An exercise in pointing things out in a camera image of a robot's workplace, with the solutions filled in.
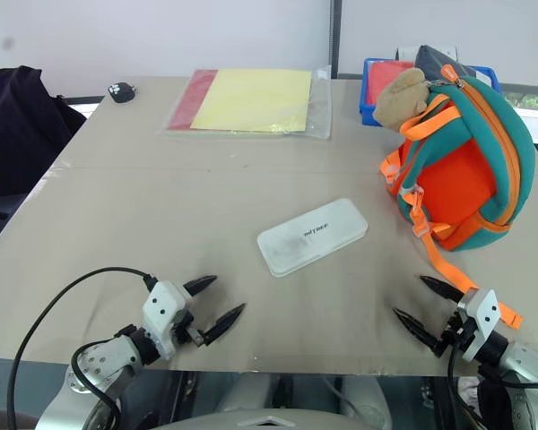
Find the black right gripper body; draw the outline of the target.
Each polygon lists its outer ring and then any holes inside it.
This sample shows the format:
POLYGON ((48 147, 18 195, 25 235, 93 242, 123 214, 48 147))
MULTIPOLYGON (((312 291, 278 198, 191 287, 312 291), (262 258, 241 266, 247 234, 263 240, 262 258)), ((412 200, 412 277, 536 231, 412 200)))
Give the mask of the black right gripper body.
POLYGON ((472 343, 476 332, 476 321, 472 317, 462 318, 458 311, 454 311, 447 320, 447 326, 442 331, 436 346, 432 349, 436 357, 441 357, 448 347, 457 347, 465 351, 472 343))

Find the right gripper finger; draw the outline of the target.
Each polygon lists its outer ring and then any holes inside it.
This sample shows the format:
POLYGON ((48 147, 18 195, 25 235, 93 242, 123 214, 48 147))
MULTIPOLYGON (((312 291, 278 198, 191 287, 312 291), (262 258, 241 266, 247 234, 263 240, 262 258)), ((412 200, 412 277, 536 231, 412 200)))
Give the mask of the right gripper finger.
POLYGON ((420 280, 434 293, 440 297, 454 302, 455 304, 458 304, 464 296, 462 291, 443 280, 436 279, 428 275, 421 275, 420 280))
POLYGON ((420 321, 399 308, 394 307, 393 312, 404 328, 410 332, 415 339, 419 340, 432 352, 436 351, 439 340, 427 332, 420 321))

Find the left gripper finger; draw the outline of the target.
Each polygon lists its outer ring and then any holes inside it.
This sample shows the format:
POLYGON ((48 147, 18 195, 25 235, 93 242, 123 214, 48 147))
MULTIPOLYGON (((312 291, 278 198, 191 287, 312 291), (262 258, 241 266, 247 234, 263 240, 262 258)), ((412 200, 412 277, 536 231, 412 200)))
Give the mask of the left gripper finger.
POLYGON ((204 344, 208 346, 222 336, 237 321, 245 306, 242 303, 222 315, 211 329, 204 332, 204 344))
POLYGON ((183 287, 191 297, 194 297, 206 288, 208 288, 216 280, 216 275, 205 275, 201 278, 192 279, 186 282, 183 287))

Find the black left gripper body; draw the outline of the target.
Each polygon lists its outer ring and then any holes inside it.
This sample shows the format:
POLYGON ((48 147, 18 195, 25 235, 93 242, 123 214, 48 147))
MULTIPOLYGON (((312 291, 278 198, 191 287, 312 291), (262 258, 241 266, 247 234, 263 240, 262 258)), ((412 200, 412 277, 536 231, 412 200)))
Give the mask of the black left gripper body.
POLYGON ((197 347, 205 344, 204 332, 193 326, 194 316, 186 312, 183 318, 173 326, 173 339, 179 346, 193 343, 197 347))

